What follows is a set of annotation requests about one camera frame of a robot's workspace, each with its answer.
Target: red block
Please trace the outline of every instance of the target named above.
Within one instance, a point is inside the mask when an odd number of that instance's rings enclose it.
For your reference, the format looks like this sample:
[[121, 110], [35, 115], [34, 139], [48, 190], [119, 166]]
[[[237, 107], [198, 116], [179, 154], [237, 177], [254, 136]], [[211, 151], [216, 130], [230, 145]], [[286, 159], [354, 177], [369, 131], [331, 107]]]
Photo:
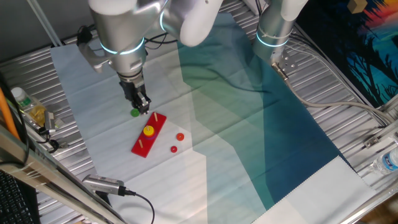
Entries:
[[148, 138], [144, 135], [142, 131], [139, 135], [135, 145], [132, 147], [131, 152], [137, 154], [138, 156], [142, 156], [146, 158], [152, 146], [155, 143], [157, 136], [159, 135], [160, 131], [162, 130], [163, 124], [166, 122], [166, 116], [156, 113], [157, 121], [155, 120], [155, 113], [152, 113], [146, 126], [152, 126], [154, 128], [155, 134]]

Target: bottle cap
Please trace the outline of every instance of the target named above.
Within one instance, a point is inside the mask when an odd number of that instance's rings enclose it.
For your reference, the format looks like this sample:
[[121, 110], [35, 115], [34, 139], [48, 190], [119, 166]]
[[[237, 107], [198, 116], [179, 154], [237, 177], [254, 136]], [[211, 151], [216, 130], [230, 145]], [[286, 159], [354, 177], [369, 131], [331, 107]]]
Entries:
[[19, 103], [24, 101], [26, 98], [26, 93], [23, 89], [19, 87], [15, 87], [11, 90], [12, 95], [14, 96], [15, 100]]

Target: green ball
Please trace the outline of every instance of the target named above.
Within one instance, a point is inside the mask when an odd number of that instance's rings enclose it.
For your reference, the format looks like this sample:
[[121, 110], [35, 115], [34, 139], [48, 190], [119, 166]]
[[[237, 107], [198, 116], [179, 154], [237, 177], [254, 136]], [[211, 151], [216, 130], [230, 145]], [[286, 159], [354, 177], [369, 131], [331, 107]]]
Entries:
[[130, 114], [131, 114], [131, 116], [133, 116], [133, 117], [138, 117], [139, 116], [139, 111], [138, 111], [138, 109], [137, 108], [134, 108], [134, 109], [132, 109], [131, 111], [130, 111]]

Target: orange pole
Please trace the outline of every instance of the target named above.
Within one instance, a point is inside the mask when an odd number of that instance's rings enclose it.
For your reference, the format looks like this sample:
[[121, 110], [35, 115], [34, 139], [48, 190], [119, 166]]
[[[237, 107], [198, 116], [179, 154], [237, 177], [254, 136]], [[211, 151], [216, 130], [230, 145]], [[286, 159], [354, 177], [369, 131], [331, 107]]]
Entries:
[[4, 116], [4, 119], [6, 120], [6, 125], [8, 128], [8, 131], [11, 132], [11, 134], [15, 137], [19, 138], [17, 128], [15, 127], [14, 120], [11, 115], [10, 108], [8, 107], [6, 97], [4, 96], [4, 93], [2, 92], [0, 88], [0, 110], [2, 111], [2, 115]]

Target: keyboard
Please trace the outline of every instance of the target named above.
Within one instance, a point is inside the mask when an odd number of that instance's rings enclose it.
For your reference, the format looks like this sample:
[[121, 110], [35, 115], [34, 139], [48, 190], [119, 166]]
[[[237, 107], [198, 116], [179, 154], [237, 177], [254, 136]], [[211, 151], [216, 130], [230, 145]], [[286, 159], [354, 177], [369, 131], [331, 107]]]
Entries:
[[35, 223], [28, 208], [23, 190], [15, 178], [0, 170], [0, 223]]

